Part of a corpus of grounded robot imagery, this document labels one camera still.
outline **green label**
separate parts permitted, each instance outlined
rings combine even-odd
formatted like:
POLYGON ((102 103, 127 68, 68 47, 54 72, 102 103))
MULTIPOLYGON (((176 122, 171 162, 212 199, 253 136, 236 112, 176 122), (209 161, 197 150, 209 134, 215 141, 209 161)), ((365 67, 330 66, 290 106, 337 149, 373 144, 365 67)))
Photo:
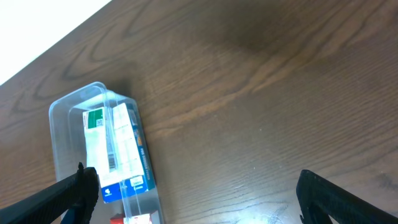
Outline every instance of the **green label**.
POLYGON ((98 109, 88 112, 88 129, 104 125, 103 110, 98 109))

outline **table top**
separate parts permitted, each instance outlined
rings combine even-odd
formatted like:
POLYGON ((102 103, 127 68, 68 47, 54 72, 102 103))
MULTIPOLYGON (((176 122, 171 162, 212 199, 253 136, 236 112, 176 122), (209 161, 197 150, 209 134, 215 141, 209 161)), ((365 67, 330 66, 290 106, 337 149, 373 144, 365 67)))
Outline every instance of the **table top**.
POLYGON ((398 215, 397 1, 113 1, 0 87, 0 207, 55 182, 48 110, 137 100, 167 223, 298 223, 310 169, 398 215))

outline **white background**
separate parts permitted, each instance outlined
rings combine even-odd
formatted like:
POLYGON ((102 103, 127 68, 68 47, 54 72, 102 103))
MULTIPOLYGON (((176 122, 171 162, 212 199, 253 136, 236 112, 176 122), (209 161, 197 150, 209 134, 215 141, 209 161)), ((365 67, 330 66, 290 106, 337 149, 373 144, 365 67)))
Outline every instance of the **white background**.
POLYGON ((0 0, 0 85, 110 0, 0 0))

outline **black object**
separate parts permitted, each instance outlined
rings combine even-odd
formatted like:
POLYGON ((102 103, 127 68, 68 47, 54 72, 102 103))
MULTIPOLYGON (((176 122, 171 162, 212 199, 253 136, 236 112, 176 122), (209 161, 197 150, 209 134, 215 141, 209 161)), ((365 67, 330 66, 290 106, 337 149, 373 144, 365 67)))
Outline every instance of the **black object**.
POLYGON ((61 224, 89 223, 98 200, 98 177, 93 167, 0 210, 0 223, 52 223, 68 210, 61 224))
POLYGON ((303 224, 398 223, 398 218, 361 200, 309 170, 301 171, 296 194, 303 224))

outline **clear plastic bin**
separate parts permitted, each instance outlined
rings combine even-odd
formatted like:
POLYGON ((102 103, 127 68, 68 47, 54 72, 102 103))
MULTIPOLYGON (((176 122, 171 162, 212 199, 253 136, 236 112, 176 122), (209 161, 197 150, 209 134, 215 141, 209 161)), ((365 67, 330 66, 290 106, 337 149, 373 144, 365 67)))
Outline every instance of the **clear plastic bin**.
MULTIPOLYGON (((121 161, 122 158, 120 158, 118 153, 118 144, 116 144, 113 128, 112 108, 122 103, 128 103, 134 107, 142 145, 147 152, 144 132, 135 100, 107 90, 102 83, 94 82, 84 86, 51 104, 49 118, 57 181, 75 174, 79 162, 82 162, 84 167, 86 167, 87 153, 83 124, 84 111, 104 107, 106 132, 109 133, 109 138, 106 138, 106 144, 116 155, 114 158, 115 164, 121 161)), ((147 157, 148 166, 152 170, 149 156, 147 157)), ((120 176, 123 176, 127 172, 123 166, 116 166, 116 170, 120 176)), ((119 189, 123 198, 115 202, 104 203, 102 192, 101 190, 99 191, 91 223, 109 223, 110 218, 121 213, 127 218, 125 223, 128 223, 128 218, 155 211, 159 213, 159 223, 163 223, 156 185, 151 190, 128 197, 125 187, 127 184, 129 184, 127 180, 119 182, 119 189)))

